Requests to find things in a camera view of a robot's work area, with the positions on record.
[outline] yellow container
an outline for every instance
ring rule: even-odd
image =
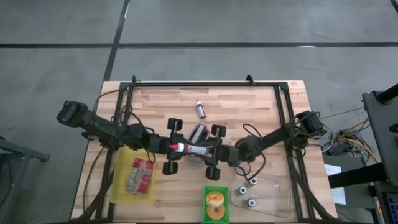
[[[148,160],[148,156],[145,150],[140,149],[134,151],[126,146],[118,149],[116,154],[116,165],[114,168],[113,183],[110,201],[112,203],[124,203],[124,204],[134,204],[134,203],[150,203],[152,201],[153,193],[153,183],[155,178],[156,166],[154,164],[154,169],[152,171],[152,177],[149,182],[148,193],[137,194],[127,190],[127,182],[130,178],[130,173],[132,170],[132,163],[135,158],[141,158]]]

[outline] glue bottle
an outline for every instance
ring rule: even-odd
[[[205,109],[203,108],[203,104],[199,100],[197,100],[197,111],[198,111],[200,119],[206,118]]]
[[[205,147],[191,146],[189,144],[184,144],[184,143],[171,145],[170,148],[176,150],[177,152],[183,152],[183,153],[193,153],[196,155],[203,155],[203,156],[207,154],[207,148]]]

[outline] wooden table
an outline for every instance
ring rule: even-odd
[[[310,104],[304,82],[301,80],[287,82],[289,84],[294,113],[297,114],[309,110]],[[101,93],[117,90],[119,83],[104,82]],[[99,116],[106,119],[112,117],[116,106],[117,95],[118,93],[113,93],[100,99],[97,112]],[[184,133],[185,136],[190,134],[194,126],[200,122],[195,108],[196,100],[201,100],[205,107],[207,115],[205,123],[209,127],[212,124],[227,126],[223,144],[234,144],[239,138],[247,135],[247,132],[242,128],[243,123],[255,125],[262,135],[280,127],[273,88],[254,86],[200,88],[145,87],[135,88],[133,95],[133,112],[140,117],[145,126],[154,128],[157,133],[163,136],[169,135],[169,130],[167,130],[168,118],[182,119],[183,129],[181,133]],[[78,217],[83,211],[83,188],[86,183],[88,171],[100,150],[99,142],[92,141],[89,143],[71,218]],[[278,144],[267,149],[265,155],[267,163],[262,171],[263,175],[259,176],[259,180],[267,174],[290,180],[284,145]],[[93,174],[87,188],[86,206],[90,204],[100,189],[105,157],[106,153],[103,152],[93,169]],[[205,177],[205,166],[198,167],[192,165],[184,158],[178,161],[180,165],[178,174],[166,176],[162,174],[163,161],[165,161],[165,157],[157,155],[156,170],[158,175],[156,175],[154,180],[154,201],[145,205],[116,205],[114,222],[201,222],[203,219],[202,192],[204,186],[223,185],[231,187],[234,180],[234,171],[227,164],[219,166],[221,169],[221,179],[215,182]],[[319,147],[308,147],[304,161],[310,189],[328,212],[337,217]],[[254,169],[259,167],[261,163],[262,159],[259,157],[254,162]],[[300,198],[306,214],[303,193],[300,194]],[[105,201],[103,213],[106,215],[109,201],[108,196]],[[285,218],[266,215],[233,205],[229,206],[229,210],[231,222],[297,221],[293,202],[291,203],[291,214]]]

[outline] small metal cylinder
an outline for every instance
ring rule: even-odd
[[[249,208],[252,208],[252,207],[256,206],[256,201],[254,199],[248,199],[246,201],[246,206]]]
[[[250,179],[250,180],[246,181],[246,186],[248,186],[248,187],[252,187],[252,186],[254,186],[256,184],[257,184],[257,179],[256,178],[253,178],[253,179]]]
[[[246,194],[247,191],[248,191],[248,190],[247,190],[247,188],[245,188],[245,187],[240,187],[240,188],[238,188],[238,190],[237,190],[238,195],[244,195],[244,194]]]

